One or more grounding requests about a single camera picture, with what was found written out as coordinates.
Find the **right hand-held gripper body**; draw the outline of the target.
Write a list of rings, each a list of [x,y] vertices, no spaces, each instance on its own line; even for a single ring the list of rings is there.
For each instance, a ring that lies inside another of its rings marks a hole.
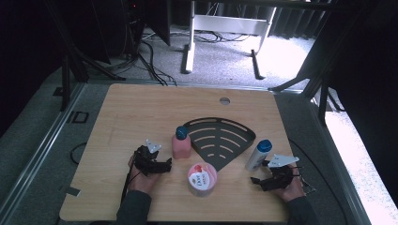
[[[264,191],[271,191],[278,188],[286,188],[293,179],[293,174],[289,166],[299,161],[298,157],[283,156],[275,154],[267,167],[272,176],[266,179],[266,188]]]

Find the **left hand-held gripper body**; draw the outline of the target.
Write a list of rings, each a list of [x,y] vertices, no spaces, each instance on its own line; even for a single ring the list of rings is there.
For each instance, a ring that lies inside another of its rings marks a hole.
[[[145,141],[133,154],[133,165],[145,176],[150,173],[161,173],[161,165],[157,162],[157,156],[161,145],[150,140]]]

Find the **white bottle with blue cap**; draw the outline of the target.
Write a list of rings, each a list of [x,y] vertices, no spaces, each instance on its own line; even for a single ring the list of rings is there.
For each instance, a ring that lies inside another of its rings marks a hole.
[[[272,143],[270,140],[260,141],[254,148],[250,158],[248,159],[245,168],[249,171],[255,171],[265,160],[268,153],[272,149]]]

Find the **pink bottle with blue cap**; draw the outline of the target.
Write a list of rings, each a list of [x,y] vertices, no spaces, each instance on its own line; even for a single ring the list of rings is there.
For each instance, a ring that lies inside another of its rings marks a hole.
[[[184,126],[176,128],[172,137],[172,152],[174,159],[189,158],[191,156],[191,138]]]

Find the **pink round tub white label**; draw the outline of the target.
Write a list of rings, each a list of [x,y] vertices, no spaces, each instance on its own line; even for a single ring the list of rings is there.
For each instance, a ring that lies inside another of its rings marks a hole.
[[[206,162],[196,163],[188,171],[189,191],[196,197],[210,195],[217,184],[217,180],[217,171]]]

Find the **black fan-shaped slotted tray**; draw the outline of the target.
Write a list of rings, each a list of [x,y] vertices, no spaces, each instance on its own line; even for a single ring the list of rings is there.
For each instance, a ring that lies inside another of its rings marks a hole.
[[[217,172],[232,162],[256,139],[248,127],[220,117],[204,117],[184,124],[191,137],[191,146],[203,161]]]

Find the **person's right hand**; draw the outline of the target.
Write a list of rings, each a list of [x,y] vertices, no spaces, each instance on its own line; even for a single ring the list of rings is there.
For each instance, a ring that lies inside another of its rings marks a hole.
[[[305,192],[300,181],[299,170],[294,166],[289,166],[289,168],[293,174],[291,183],[285,188],[278,188],[273,191],[274,194],[276,194],[286,203],[291,202],[296,198],[305,196]]]

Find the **person's left hand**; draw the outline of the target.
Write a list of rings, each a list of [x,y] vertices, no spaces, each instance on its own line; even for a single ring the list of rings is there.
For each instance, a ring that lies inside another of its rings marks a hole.
[[[149,194],[161,175],[159,173],[153,173],[145,176],[134,166],[133,157],[130,157],[129,167],[128,191],[137,190]]]

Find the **black metal stand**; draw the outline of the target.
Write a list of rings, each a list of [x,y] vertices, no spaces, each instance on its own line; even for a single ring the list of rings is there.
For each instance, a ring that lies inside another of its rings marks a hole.
[[[73,39],[69,33],[67,26],[65,25],[62,16],[56,6],[54,0],[43,0],[47,11],[54,21],[54,25],[62,39],[62,49],[64,55],[62,58],[62,105],[60,108],[61,112],[64,112],[71,102],[70,92],[70,76],[69,72],[72,71],[75,80],[78,83],[86,83],[89,80],[89,75],[86,71],[84,63],[93,67],[97,71],[101,72],[108,78],[116,81],[125,81],[125,78],[115,75],[109,69],[101,66],[95,62],[89,56],[81,52],[73,42]]]
[[[329,75],[343,43],[344,25],[339,25],[336,18],[329,16],[297,76],[288,82],[271,87],[270,91],[282,92],[287,87],[308,79],[309,82],[302,95],[306,98],[313,98],[318,90],[321,91],[317,118],[321,125],[325,126]]]

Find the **dark pleated curtain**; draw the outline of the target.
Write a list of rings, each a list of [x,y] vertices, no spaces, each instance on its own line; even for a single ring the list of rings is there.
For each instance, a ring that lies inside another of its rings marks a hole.
[[[277,8],[269,34],[279,38],[317,38],[327,20],[324,11]]]

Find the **grey aluminium rail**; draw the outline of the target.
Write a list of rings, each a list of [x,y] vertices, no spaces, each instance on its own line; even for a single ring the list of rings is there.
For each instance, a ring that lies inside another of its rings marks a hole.
[[[352,218],[355,220],[357,225],[372,225],[352,180],[351,174],[343,161],[332,133],[326,123],[326,119],[324,116],[318,116],[319,106],[317,105],[316,99],[314,97],[306,97],[305,95],[303,95],[303,97],[306,100],[314,122],[320,131],[320,140],[327,145],[325,152],[328,153],[330,163],[339,181]]]
[[[29,159],[27,165],[24,167],[10,193],[0,205],[0,223],[5,223],[12,217],[25,192],[29,189],[30,184],[34,180],[43,161],[50,152],[54,142],[61,132],[61,129],[69,119],[69,116],[71,115],[71,112],[76,105],[76,102],[78,101],[84,87],[84,82],[76,84],[71,93],[70,101],[66,109],[56,115],[54,122],[40,142],[40,145],[37,147],[34,155]]]

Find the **black rectangular bracket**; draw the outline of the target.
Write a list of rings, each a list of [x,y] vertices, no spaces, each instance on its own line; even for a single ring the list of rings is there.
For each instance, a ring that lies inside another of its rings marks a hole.
[[[75,112],[71,122],[73,124],[84,124],[87,122],[88,117],[89,117],[88,112]]]

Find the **white desk frame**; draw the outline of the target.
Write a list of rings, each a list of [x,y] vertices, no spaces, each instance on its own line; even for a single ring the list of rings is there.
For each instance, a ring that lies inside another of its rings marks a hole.
[[[272,26],[276,7],[269,7],[265,19],[248,19],[239,17],[225,17],[216,15],[202,15],[196,13],[196,2],[191,1],[190,9],[190,30],[189,43],[186,49],[186,61],[183,65],[183,71],[191,73],[193,71],[195,56],[194,35],[196,31],[208,31],[216,33],[239,34],[260,37],[257,50],[251,49],[251,57],[255,68],[256,55],[261,51],[262,46],[268,37],[270,27]]]

